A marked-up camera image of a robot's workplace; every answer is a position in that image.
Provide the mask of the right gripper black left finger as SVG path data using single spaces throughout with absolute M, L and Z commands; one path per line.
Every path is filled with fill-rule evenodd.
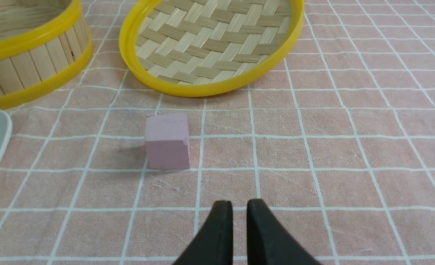
M 231 265 L 233 258 L 233 207 L 231 201 L 218 200 L 174 265 Z

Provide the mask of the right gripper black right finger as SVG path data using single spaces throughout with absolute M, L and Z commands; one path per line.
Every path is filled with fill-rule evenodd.
M 278 221 L 265 201 L 247 203 L 249 265 L 320 265 Z

